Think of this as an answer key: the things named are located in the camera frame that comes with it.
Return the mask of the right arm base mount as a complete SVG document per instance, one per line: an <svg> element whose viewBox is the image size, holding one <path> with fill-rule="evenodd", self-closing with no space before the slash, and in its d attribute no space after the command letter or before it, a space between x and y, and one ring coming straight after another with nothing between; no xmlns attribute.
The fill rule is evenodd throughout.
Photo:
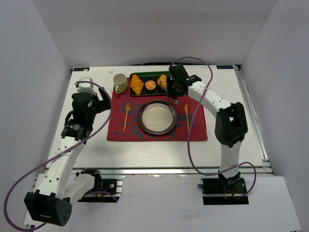
<svg viewBox="0 0 309 232"><path fill-rule="evenodd" d="M197 185L202 190L203 205L248 205L247 193L244 178L229 187L225 187L219 178L204 178Z"/></svg>

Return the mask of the metal serving tongs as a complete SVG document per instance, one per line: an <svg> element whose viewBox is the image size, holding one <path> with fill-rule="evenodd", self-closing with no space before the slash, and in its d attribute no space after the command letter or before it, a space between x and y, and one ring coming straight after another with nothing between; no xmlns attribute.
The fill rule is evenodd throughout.
<svg viewBox="0 0 309 232"><path fill-rule="evenodd" d="M179 104L179 99L178 97L175 97L175 96L171 96L168 92L168 89L167 89L167 84L164 84L162 81L159 81L159 87L167 94L168 98L171 98L173 99L173 102L178 105Z"/></svg>

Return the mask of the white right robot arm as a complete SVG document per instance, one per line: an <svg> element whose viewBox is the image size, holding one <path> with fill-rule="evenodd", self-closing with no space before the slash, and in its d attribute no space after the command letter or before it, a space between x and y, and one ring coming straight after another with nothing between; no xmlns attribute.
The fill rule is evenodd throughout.
<svg viewBox="0 0 309 232"><path fill-rule="evenodd" d="M177 99L187 95L198 101L194 114L199 107L206 108L215 118L214 134L221 144L221 164L217 173L226 187L240 179L239 152L241 143L248 132L248 125L242 103L231 103L209 88L213 80L210 66L210 80L204 84L197 75L189 75L182 64L170 65L170 78L167 80L169 98Z"/></svg>

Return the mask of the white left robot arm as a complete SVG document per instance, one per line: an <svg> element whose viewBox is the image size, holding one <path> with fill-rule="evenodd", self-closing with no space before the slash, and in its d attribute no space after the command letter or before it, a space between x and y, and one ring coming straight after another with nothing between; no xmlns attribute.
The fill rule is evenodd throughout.
<svg viewBox="0 0 309 232"><path fill-rule="evenodd" d="M67 114L58 151L60 156L51 162L44 180L34 192L24 198L26 208L34 221L65 226L73 205L86 193L102 189L100 171L84 169L68 185L73 166L93 133L95 116L111 109L111 98L101 88L101 99L92 87L79 88L72 95L73 110Z"/></svg>

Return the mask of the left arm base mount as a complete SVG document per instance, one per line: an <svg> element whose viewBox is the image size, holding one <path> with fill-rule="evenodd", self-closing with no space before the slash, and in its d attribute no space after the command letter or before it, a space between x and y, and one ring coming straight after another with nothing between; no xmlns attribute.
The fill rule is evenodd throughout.
<svg viewBox="0 0 309 232"><path fill-rule="evenodd" d="M86 174L94 177L94 186L88 190L78 202L83 203L116 203L119 197L116 196L116 179L103 179L99 170L83 169L75 174L75 180Z"/></svg>

